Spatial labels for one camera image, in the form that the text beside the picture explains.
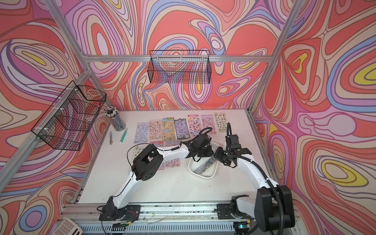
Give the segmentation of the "pink cat sticker sheet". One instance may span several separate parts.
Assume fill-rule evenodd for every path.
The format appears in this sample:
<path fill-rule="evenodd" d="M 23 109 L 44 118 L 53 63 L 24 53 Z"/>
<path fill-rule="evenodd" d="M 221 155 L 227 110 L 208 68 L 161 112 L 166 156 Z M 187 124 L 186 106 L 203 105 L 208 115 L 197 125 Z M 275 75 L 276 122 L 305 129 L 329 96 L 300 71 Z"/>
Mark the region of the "pink cat sticker sheet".
<path fill-rule="evenodd" d="M 195 137 L 202 130 L 201 119 L 198 114 L 188 115 L 189 132 L 192 137 Z"/>

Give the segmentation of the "green panda sticker sheet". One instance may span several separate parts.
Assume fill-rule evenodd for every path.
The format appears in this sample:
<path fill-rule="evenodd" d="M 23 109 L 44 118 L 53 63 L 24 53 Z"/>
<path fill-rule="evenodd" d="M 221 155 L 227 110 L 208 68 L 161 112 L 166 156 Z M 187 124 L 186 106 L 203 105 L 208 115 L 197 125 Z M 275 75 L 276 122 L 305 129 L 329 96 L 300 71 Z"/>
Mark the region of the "green panda sticker sheet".
<path fill-rule="evenodd" d="M 175 119 L 173 117 L 166 117 L 162 119 L 162 140 L 163 141 L 176 140 L 174 121 Z"/>

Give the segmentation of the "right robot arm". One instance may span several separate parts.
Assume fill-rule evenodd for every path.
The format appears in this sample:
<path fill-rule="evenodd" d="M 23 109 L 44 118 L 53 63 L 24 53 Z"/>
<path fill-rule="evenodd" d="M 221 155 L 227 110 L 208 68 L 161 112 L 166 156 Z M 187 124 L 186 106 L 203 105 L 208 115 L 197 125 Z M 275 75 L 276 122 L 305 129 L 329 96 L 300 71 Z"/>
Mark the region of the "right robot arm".
<path fill-rule="evenodd" d="M 241 219 L 249 216 L 256 226 L 248 232 L 237 229 L 239 235 L 249 235 L 257 228 L 262 232 L 282 235 L 286 228 L 295 226 L 292 193 L 288 186 L 274 181 L 255 161 L 251 151 L 242 148 L 239 137 L 232 133 L 231 124 L 226 127 L 226 146 L 219 147 L 214 157 L 224 166 L 239 168 L 256 190 L 256 198 L 248 195 L 233 196 L 230 201 L 231 215 Z"/>

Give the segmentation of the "white plastic storage box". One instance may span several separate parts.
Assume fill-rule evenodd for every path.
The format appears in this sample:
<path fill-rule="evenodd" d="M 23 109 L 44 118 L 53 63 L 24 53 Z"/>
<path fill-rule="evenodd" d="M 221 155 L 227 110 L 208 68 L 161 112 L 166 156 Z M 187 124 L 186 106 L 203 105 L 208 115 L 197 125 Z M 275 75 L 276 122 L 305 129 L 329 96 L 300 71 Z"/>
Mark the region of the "white plastic storage box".
<path fill-rule="evenodd" d="M 188 164 L 188 169 L 191 174 L 201 177 L 203 179 L 211 179 L 215 176 L 219 161 L 214 157 L 201 158 L 199 161 L 194 161 L 193 158 L 190 159 Z"/>

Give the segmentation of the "light blue sticker sheet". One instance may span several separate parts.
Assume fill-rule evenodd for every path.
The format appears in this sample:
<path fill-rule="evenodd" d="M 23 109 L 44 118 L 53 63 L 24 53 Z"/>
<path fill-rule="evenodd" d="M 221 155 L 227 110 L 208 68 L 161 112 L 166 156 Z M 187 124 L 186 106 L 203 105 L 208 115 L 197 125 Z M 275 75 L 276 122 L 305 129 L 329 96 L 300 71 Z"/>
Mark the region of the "light blue sticker sheet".
<path fill-rule="evenodd" d="M 149 122 L 137 123 L 134 144 L 142 144 L 148 142 Z"/>

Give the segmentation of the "pink food sticker sheet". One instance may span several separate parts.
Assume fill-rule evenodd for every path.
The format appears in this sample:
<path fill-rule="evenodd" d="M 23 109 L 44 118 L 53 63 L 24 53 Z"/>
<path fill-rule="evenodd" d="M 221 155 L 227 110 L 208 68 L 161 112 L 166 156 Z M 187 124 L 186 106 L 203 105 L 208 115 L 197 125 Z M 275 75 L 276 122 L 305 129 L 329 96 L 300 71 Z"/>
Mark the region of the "pink food sticker sheet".
<path fill-rule="evenodd" d="M 155 119 L 149 122 L 149 140 L 156 141 L 162 139 L 162 120 Z"/>

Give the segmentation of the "green beige sticker sheet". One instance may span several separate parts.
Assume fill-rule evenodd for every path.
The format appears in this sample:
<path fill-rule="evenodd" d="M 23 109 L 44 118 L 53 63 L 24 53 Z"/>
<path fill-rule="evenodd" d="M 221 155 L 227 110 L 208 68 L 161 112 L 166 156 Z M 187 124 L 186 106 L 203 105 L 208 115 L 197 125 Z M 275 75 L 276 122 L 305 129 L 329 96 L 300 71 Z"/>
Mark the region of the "green beige sticker sheet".
<path fill-rule="evenodd" d="M 226 132 L 228 121 L 225 113 L 214 113 L 214 121 L 218 132 Z"/>

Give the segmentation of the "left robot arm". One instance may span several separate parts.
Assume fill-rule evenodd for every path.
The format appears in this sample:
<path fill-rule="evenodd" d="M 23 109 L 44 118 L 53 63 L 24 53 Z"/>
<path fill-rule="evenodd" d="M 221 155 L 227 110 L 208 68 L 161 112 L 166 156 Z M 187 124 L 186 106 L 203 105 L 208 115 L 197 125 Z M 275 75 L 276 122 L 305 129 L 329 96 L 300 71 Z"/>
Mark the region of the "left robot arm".
<path fill-rule="evenodd" d="M 143 151 L 133 160 L 129 177 L 115 196 L 109 197 L 107 203 L 101 206 L 100 221 L 122 220 L 126 214 L 125 207 L 129 204 L 132 194 L 143 181 L 151 179 L 158 171 L 160 165 L 174 159 L 189 159 L 211 157 L 213 150 L 212 138 L 209 133 L 211 127 L 202 129 L 191 140 L 180 142 L 171 148 L 158 148 L 148 144 Z"/>

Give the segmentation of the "purple pink sticker sheet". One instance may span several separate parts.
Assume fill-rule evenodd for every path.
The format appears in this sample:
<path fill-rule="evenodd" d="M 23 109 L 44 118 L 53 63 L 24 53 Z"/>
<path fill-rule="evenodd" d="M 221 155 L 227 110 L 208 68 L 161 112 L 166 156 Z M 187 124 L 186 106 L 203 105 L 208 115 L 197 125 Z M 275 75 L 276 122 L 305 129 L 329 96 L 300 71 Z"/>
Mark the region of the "purple pink sticker sheet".
<path fill-rule="evenodd" d="M 201 119 L 202 119 L 203 128 L 211 127 L 212 131 L 209 134 L 216 134 L 214 115 L 213 114 L 202 115 Z"/>

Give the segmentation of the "green frog sticker sheet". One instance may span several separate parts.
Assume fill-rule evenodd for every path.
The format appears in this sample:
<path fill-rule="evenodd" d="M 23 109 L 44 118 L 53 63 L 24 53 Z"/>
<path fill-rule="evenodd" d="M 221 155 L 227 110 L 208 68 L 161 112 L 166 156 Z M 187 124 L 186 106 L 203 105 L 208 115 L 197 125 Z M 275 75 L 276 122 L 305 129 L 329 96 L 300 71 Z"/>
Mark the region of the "green frog sticker sheet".
<path fill-rule="evenodd" d="M 136 146 L 134 148 L 134 152 L 133 152 L 133 155 L 132 155 L 132 160 L 134 160 L 144 149 L 145 149 L 145 145 L 139 145 L 139 146 Z"/>

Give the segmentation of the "dark bonbon drop sticker sheet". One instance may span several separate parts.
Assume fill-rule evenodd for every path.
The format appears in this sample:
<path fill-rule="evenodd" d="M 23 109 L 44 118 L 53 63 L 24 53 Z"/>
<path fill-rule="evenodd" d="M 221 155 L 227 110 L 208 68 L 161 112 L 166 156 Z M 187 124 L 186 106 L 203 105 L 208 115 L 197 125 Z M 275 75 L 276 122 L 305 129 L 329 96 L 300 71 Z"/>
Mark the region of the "dark bonbon drop sticker sheet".
<path fill-rule="evenodd" d="M 174 121 L 176 136 L 178 140 L 188 139 L 190 137 L 190 132 L 187 125 L 187 120 L 185 118 L 179 118 Z"/>

